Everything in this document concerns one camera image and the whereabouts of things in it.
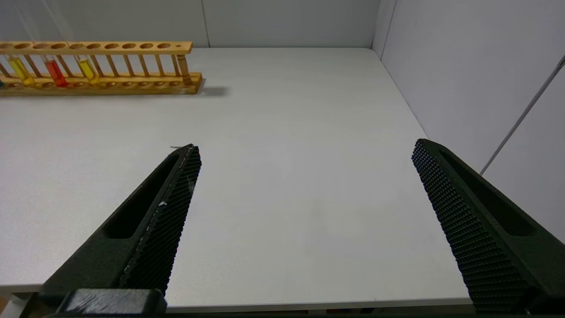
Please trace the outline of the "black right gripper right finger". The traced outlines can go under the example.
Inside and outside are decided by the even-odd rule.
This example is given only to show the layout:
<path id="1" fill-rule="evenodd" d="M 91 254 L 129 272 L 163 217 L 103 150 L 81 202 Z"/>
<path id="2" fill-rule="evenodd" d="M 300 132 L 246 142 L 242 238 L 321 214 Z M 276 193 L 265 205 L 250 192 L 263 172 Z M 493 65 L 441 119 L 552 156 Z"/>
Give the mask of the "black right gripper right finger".
<path id="1" fill-rule="evenodd" d="M 478 313 L 563 313 L 565 246 L 434 141 L 412 163 Z"/>

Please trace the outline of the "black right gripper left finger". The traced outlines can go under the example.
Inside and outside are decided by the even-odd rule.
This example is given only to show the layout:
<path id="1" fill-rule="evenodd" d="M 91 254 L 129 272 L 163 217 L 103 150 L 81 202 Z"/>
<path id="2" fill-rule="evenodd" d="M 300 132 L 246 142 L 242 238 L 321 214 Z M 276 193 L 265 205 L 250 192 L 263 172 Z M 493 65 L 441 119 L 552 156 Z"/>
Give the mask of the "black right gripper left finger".
<path id="1" fill-rule="evenodd" d="M 41 286 L 40 296 L 79 288 L 165 293 L 201 167 L 199 147 L 171 152 Z"/>

